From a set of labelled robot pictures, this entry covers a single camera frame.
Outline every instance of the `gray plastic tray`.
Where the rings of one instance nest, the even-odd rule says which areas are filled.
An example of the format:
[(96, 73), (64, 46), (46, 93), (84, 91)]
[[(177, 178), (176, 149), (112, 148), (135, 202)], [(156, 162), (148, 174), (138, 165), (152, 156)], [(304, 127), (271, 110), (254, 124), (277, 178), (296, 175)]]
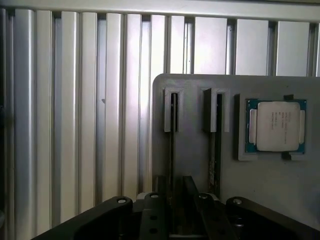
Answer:
[[(216, 106), (222, 94), (219, 198), (241, 196), (320, 230), (320, 81), (315, 77), (162, 74), (153, 83), (152, 174), (167, 175), (170, 128), (166, 95), (178, 93), (175, 184), (193, 177), (198, 189), (210, 186), (214, 162)], [(245, 99), (307, 101), (305, 154), (284, 160), (280, 153), (245, 153)]]

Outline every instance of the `silver metal panel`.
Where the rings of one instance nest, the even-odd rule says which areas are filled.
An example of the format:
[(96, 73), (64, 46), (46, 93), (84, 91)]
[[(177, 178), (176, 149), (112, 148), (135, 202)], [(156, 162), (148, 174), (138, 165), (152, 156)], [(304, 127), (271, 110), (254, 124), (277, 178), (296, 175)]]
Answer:
[[(165, 45), (166, 45), (166, 17), (161, 15), (151, 16), (151, 53), (150, 53), (150, 103), (153, 106), (153, 82), (155, 78), (165, 72)], [(143, 191), (152, 191), (152, 114), (153, 109), (149, 107), (149, 136), (148, 136), (148, 160), (145, 166)]]
[(6, 115), (6, 125), (4, 126), (4, 192), (6, 193), (4, 203), (5, 221), (3, 225), (4, 239), (14, 238), (14, 101), (13, 101), (13, 17), (9, 16), (5, 9), (0, 9), (0, 31), (1, 50), (3, 63), (1, 77), (3, 79), (3, 107)]
[(81, 15), (81, 98), (79, 211), (95, 206), (97, 14)]
[(51, 228), (53, 16), (36, 12), (36, 234)]
[(236, 75), (267, 75), (268, 21), (238, 19)]
[(139, 134), (138, 134), (138, 193), (144, 191), (144, 178), (148, 172), (148, 136), (150, 113), (150, 53), (151, 21), (142, 19), (140, 50), (140, 87), (139, 87)]
[(127, 15), (126, 36), (122, 194), (135, 199), (138, 191), (141, 15)]
[(194, 73), (226, 73), (226, 18), (195, 18)]
[(169, 17), (169, 66), (171, 74), (182, 74), (184, 72), (184, 32), (185, 17)]
[(61, 223), (79, 211), (79, 14), (62, 12)]
[(317, 52), (315, 52), (315, 76), (320, 77), (320, 24), (316, 26), (316, 36), (317, 41), (314, 43), (316, 46), (315, 49), (317, 49)]
[(280, 21), (277, 26), (277, 76), (307, 75), (309, 23)]
[[(133, 26), (139, 20), (132, 19)], [(121, 150), (122, 150), (122, 91), (123, 91), (123, 45), (124, 45), (124, 16), (108, 13), (106, 15), (106, 83), (105, 83), (105, 162), (103, 171), (102, 200), (121, 194)]]
[(61, 11), (219, 16), (260, 20), (318, 22), (320, 6), (219, 0), (2, 0), (1, 5)]
[(14, 19), (15, 238), (36, 234), (35, 13), (17, 9)]

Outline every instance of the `metal frame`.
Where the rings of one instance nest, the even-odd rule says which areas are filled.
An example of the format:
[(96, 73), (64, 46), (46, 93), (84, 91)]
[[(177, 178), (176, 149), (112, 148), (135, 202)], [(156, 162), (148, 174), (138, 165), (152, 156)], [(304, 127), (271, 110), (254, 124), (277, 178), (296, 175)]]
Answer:
[(319, 22), (320, 6), (270, 2), (198, 0), (2, 0), (4, 7), (35, 10), (176, 14), (208, 17)]
[[(28, 219), (14, 232), (14, 210), (8, 209), (10, 235), (21, 230), (21, 234), (33, 236), (110, 197), (124, 194), (135, 198), (138, 191), (152, 190), (151, 89), (159, 74), (309, 76), (312, 68), (313, 76), (320, 76), (320, 5), (218, 0), (2, 0), (0, 6), (5, 8), (1, 13), (6, 28), (5, 107), (8, 116), (17, 107), (14, 113), (30, 123), (30, 134), (22, 138), (37, 138), (39, 143), (36, 149), (32, 144), (19, 145), (28, 156), (22, 162), (22, 154), (16, 154), (12, 147), (21, 141), (20, 128), (16, 123), (18, 134), (13, 127), (5, 130), (9, 168), (6, 185), (7, 188), (23, 185), (9, 194), (10, 199), (18, 199), (13, 204), (17, 213), (22, 214), (21, 209), (27, 208), (23, 217)], [(17, 9), (15, 16), (6, 8)], [(62, 18), (56, 12), (62, 12)], [(277, 28), (273, 29), (268, 21), (279, 21)], [(308, 39), (312, 28), (313, 43)], [(12, 40), (17, 37), (23, 46), (13, 46)], [(287, 48), (273, 53), (270, 42), (278, 50), (282, 46)], [(50, 52), (49, 46), (58, 46), (59, 50)], [(33, 101), (34, 106), (22, 110), (23, 102), (15, 102), (13, 106), (13, 99), (9, 99), (14, 96), (11, 55), (16, 52), (15, 47), (23, 48), (26, 54), (19, 53), (22, 64), (15, 58), (16, 70), (22, 70), (14, 81), (20, 83), (26, 75), (28, 81), (23, 81), (24, 86), (35, 91), (38, 98), (33, 101), (33, 94), (23, 91), (19, 99)], [(292, 48), (297, 49), (297, 63), (290, 55)], [(310, 67), (313, 52), (314, 66)], [(275, 59), (274, 72), (269, 71), (270, 57)], [(36, 90), (34, 78), (42, 79)], [(86, 91), (73, 91), (79, 85)], [(143, 99), (149, 101), (141, 105)], [(55, 119), (48, 114), (49, 109)], [(36, 131), (34, 119), (28, 118), (34, 110), (36, 121), (41, 123)], [(28, 170), (18, 165), (14, 168), (14, 157), (15, 163), (27, 163)], [(28, 201), (20, 200), (22, 193), (28, 196)], [(38, 218), (36, 226), (30, 224), (32, 215)]]

